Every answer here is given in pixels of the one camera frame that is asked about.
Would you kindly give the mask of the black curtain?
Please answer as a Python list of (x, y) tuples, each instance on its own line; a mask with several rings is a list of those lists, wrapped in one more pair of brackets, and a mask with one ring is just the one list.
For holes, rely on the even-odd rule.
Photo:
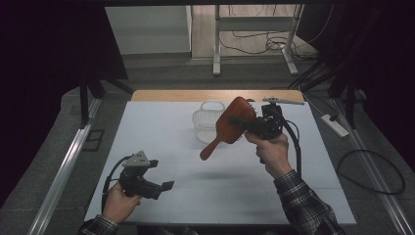
[(125, 78), (104, 6), (0, 0), (0, 208), (81, 78)]
[(329, 0), (334, 12), (317, 41), (332, 69), (353, 66), (364, 111), (415, 167), (415, 0)]

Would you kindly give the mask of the white table mat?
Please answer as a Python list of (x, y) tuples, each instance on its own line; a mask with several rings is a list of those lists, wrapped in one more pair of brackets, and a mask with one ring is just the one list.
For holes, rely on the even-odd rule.
[[(174, 185), (158, 200), (143, 199), (125, 222), (288, 224), (273, 179), (245, 137), (232, 145), (220, 143), (208, 160), (200, 159), (207, 144), (196, 138), (192, 122), (200, 106), (201, 102), (128, 102), (84, 220), (101, 212), (103, 186), (114, 165), (143, 150), (149, 160), (159, 161), (144, 177), (157, 184), (173, 180)], [(302, 178), (332, 207), (338, 223), (356, 223), (310, 107), (281, 107), (284, 118), (300, 131)]]

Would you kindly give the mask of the person's left hand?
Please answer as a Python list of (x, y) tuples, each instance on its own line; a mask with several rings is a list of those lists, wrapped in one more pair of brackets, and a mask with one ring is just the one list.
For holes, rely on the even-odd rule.
[(103, 216), (120, 224), (125, 221), (141, 204), (141, 196), (128, 197), (117, 182), (108, 191), (107, 200), (103, 209)]

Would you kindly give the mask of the black floor frame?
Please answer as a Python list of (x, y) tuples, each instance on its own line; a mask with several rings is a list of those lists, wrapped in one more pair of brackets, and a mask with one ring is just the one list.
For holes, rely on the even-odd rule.
[(93, 129), (87, 135), (84, 141), (82, 151), (83, 152), (97, 152), (100, 149), (103, 137), (105, 134), (104, 129)]

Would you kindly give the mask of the wooden paddle hairbrush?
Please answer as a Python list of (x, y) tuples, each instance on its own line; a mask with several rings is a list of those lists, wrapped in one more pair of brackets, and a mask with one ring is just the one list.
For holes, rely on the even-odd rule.
[(216, 122), (216, 137), (200, 152), (200, 158), (203, 161), (206, 161), (210, 157), (220, 142), (233, 144), (245, 132), (245, 129), (241, 125), (230, 123), (229, 118), (254, 121), (256, 119), (256, 112), (245, 98), (236, 97)]

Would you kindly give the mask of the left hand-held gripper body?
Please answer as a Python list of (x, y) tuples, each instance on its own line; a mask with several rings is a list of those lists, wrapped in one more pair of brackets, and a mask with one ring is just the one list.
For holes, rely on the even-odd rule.
[(123, 163), (123, 171), (119, 176), (119, 183), (128, 197), (135, 195), (145, 197), (145, 193), (151, 191), (144, 174), (149, 168), (158, 166), (157, 160), (149, 161), (143, 151), (128, 157)]

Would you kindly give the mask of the aluminium rail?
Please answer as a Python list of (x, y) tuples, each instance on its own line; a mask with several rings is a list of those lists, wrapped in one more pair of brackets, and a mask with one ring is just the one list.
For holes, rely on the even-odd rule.
[(78, 156), (91, 130), (94, 118), (102, 103), (101, 99), (94, 98), (87, 108), (86, 123), (80, 127), (69, 145), (69, 149), (61, 163), (61, 166), (55, 175), (55, 178), (40, 206), (37, 215), (26, 235), (44, 235), (52, 215), (60, 201), (65, 187), (69, 182), (69, 177), (75, 167)]
[[(390, 187), (376, 166), (374, 158), (369, 153), (366, 153), (367, 148), (358, 131), (353, 129), (346, 120), (346, 109), (342, 106), (342, 102), (336, 99), (331, 99), (330, 102), (339, 112), (338, 120), (348, 131), (352, 146), (354, 149), (357, 149), (358, 154), (361, 156), (361, 162), (372, 184), (377, 190), (389, 191)], [(415, 235), (415, 228), (410, 225), (410, 222), (405, 212), (403, 211), (402, 206), (399, 204), (396, 196), (379, 193), (379, 197), (389, 217), (391, 218), (392, 224), (395, 227), (397, 233), (399, 235)]]

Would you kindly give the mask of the white power strip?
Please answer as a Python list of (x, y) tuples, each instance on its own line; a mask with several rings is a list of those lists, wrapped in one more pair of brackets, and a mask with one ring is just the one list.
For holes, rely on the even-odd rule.
[(322, 121), (327, 124), (340, 138), (348, 137), (348, 131), (343, 128), (336, 120), (329, 115), (321, 117)]

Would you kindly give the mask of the white desk frame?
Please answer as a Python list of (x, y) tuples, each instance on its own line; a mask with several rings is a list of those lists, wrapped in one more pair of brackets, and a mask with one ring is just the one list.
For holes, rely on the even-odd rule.
[(288, 32), (286, 42), (283, 44), (281, 53), (291, 75), (298, 75), (299, 71), (294, 63), (291, 51), (294, 36), (296, 34), (303, 4), (297, 4), (294, 14), (289, 17), (276, 16), (241, 16), (221, 17), (220, 6), (214, 6), (214, 47), (213, 47), (213, 71), (214, 75), (220, 75), (220, 40), (221, 31), (280, 31)]

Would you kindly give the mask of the person's right hand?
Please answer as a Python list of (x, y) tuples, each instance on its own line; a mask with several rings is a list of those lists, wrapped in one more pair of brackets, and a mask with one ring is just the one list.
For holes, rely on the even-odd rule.
[(250, 143), (256, 145), (256, 155), (263, 159), (266, 171), (274, 179), (278, 179), (292, 170), (288, 160), (288, 137), (285, 134), (265, 140), (253, 133), (246, 132), (245, 137)]

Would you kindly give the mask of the black metal stand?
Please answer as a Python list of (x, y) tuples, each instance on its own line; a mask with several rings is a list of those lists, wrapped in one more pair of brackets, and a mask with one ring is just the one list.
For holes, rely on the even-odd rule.
[(350, 63), (340, 63), (332, 69), (328, 69), (326, 73), (316, 72), (317, 69), (325, 70), (323, 62), (317, 61), (309, 69), (300, 73), (289, 85), (289, 88), (306, 92), (322, 84), (324, 81), (333, 78), (328, 89), (328, 95), (330, 98), (339, 98), (344, 91), (346, 92), (346, 121), (352, 129), (355, 129), (354, 105), (356, 102), (356, 82), (355, 76), (352, 74), (353, 66)]
[(80, 112), (81, 112), (81, 123), (80, 128), (83, 129), (86, 127), (87, 122), (91, 119), (89, 112), (89, 103), (88, 103), (88, 92), (91, 92), (92, 96), (95, 99), (101, 99), (105, 96), (106, 91), (104, 89), (102, 80), (107, 81), (116, 88), (121, 89), (127, 94), (132, 95), (134, 89), (123, 84), (122, 82), (111, 78), (110, 76), (102, 73), (95, 72), (93, 74), (83, 73), (79, 79), (79, 96), (80, 96)]

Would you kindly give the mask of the white plastic basket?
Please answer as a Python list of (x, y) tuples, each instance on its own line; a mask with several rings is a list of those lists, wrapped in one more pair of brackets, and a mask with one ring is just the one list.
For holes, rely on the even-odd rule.
[(194, 111), (192, 122), (196, 138), (203, 143), (210, 143), (216, 137), (216, 122), (225, 111), (225, 105), (220, 101), (202, 102), (200, 108)]

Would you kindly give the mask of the white cabinet panel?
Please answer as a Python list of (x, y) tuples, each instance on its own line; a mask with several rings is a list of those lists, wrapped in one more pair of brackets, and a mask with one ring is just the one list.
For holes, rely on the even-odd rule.
[(190, 6), (107, 7), (122, 55), (189, 53)]

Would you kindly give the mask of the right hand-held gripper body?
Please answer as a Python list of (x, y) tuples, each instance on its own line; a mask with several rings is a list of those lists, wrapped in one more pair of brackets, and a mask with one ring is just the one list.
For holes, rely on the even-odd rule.
[(263, 101), (266, 102), (266, 105), (261, 106), (262, 116), (257, 117), (249, 124), (248, 131), (262, 139), (270, 140), (280, 136), (283, 129), (286, 129), (293, 139), (299, 140), (298, 127), (283, 117), (281, 100), (269, 97), (264, 98)]

